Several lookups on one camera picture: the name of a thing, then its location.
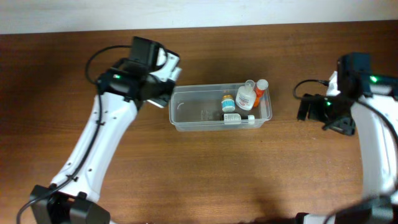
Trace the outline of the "orange pill bottle white cap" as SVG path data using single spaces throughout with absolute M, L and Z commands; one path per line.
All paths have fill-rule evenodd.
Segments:
M 264 95 L 264 92 L 268 89 L 269 83 L 265 79 L 260 79 L 256 82 L 256 86 L 254 88 L 254 92 L 256 93 L 256 99 L 254 101 L 253 107 L 257 107 L 259 105 L 259 101 Z

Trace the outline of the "white translucent squeeze bottle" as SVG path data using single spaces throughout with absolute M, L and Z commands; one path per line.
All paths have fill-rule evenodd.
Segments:
M 249 111 L 254 106 L 256 93 L 254 91 L 255 82 L 247 80 L 245 84 L 238 88 L 235 103 L 242 110 Z

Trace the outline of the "small jar with gold lid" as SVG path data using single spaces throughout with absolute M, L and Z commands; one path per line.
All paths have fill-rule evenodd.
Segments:
M 233 95 L 224 95 L 222 97 L 221 109 L 224 113 L 232 113 L 235 111 L 235 102 Z

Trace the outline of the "dark brown small bottle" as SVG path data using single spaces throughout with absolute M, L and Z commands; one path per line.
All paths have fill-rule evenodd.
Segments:
M 221 120 L 227 125 L 254 124 L 254 115 L 241 115 L 239 113 L 223 113 Z

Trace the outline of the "white Panadol medicine box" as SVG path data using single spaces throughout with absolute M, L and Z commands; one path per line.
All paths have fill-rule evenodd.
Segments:
M 150 90 L 150 98 L 147 100 L 149 103 L 158 106 L 159 108 L 164 108 L 169 103 L 176 82 L 179 78 L 182 69 L 177 67 L 174 71 L 170 73 L 170 76 L 166 81 L 156 81 Z

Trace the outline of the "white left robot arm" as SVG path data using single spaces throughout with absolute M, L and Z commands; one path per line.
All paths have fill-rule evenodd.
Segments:
M 73 152 L 48 187 L 33 188 L 17 223 L 27 208 L 37 223 L 112 222 L 98 200 L 118 144 L 145 103 L 167 106 L 182 71 L 179 54 L 159 42 L 133 37 L 127 49 L 128 57 L 90 80 L 96 96 Z

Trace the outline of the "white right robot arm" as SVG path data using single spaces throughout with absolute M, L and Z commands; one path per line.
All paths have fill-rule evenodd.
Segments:
M 397 78 L 372 72 L 367 53 L 340 57 L 324 95 L 295 95 L 297 118 L 323 130 L 359 136 L 363 166 L 360 202 L 327 215 L 299 213 L 296 223 L 397 223 Z

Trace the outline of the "clear plastic container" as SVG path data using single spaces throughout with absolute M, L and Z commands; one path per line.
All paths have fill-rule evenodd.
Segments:
M 177 86 L 169 103 L 169 120 L 177 131 L 221 131 L 227 129 L 260 128 L 272 118 L 269 92 L 259 106 L 250 111 L 239 107 L 233 111 L 241 116 L 237 121 L 224 121 L 221 99 L 236 96 L 244 83 Z

